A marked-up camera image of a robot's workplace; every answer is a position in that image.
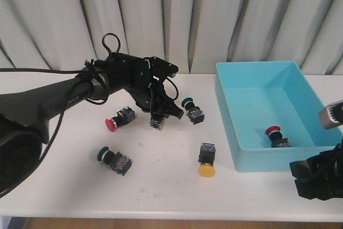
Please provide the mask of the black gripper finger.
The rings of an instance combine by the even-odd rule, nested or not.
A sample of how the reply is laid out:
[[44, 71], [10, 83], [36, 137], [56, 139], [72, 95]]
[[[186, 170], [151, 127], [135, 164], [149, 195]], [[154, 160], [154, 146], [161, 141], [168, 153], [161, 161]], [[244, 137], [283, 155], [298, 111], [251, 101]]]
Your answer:
[[168, 115], [174, 116], [180, 120], [184, 115], [184, 111], [182, 111], [176, 104], [172, 103], [168, 107]]
[[152, 102], [150, 106], [152, 120], [160, 120], [163, 117], [162, 107], [159, 103]]

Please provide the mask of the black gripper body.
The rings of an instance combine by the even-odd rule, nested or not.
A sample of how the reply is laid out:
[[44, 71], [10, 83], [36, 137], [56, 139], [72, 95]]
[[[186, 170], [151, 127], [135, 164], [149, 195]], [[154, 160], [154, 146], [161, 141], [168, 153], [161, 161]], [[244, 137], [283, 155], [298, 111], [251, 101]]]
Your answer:
[[342, 143], [289, 165], [300, 197], [322, 201], [342, 198]]
[[150, 113], [152, 102], [159, 103], [162, 113], [168, 114], [168, 107], [175, 103], [165, 91], [163, 82], [173, 78], [178, 67], [158, 57], [139, 58], [127, 56], [125, 63], [130, 67], [131, 79], [125, 90], [132, 96], [136, 105]]

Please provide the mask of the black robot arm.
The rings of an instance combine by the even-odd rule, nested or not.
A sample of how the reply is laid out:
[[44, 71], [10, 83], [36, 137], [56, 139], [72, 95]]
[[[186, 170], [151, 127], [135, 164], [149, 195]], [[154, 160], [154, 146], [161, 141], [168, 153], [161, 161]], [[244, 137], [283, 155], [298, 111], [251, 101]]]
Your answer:
[[19, 186], [45, 158], [55, 139], [49, 121], [81, 101], [100, 105], [126, 90], [153, 121], [180, 119], [183, 111], [163, 85], [177, 72], [177, 66], [158, 57], [111, 53], [105, 60], [87, 62], [72, 79], [1, 95], [1, 195]]

